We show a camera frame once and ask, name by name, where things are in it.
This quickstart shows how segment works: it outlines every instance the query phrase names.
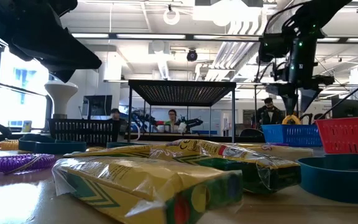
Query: white lamp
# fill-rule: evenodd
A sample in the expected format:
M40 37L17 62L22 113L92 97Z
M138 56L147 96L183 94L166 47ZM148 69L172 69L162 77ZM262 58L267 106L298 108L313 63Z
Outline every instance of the white lamp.
M48 95L53 101L52 118L67 119L67 102L78 91L74 83L63 83L60 80L52 80L44 85Z

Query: security camera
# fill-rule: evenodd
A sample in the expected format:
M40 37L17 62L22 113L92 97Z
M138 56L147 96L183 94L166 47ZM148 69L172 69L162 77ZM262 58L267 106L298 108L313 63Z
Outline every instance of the security camera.
M187 53L187 61L194 62L197 60L197 52L195 49L190 49Z

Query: computer monitor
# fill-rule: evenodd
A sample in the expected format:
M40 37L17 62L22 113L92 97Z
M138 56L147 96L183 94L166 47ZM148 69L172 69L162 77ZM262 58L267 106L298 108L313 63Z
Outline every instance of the computer monitor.
M84 96L82 115L88 116L109 116L111 111L112 95Z
M331 99L334 106L341 99ZM355 118L358 117L358 100L344 100L333 109L333 118Z

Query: black mesh canopy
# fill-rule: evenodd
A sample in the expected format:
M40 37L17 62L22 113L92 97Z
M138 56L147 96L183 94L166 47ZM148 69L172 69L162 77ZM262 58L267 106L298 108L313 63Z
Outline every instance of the black mesh canopy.
M236 87L232 82L129 80L148 104L157 106L212 106Z

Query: purple coil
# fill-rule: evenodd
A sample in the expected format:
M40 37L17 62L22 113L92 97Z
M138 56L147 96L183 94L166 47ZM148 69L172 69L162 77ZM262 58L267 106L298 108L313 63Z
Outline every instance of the purple coil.
M35 163L21 171L46 169L53 166L56 162L55 156L50 154L23 154L14 156L1 156L0 172L10 172L19 167L22 167L33 161L37 156L39 156L39 159Z

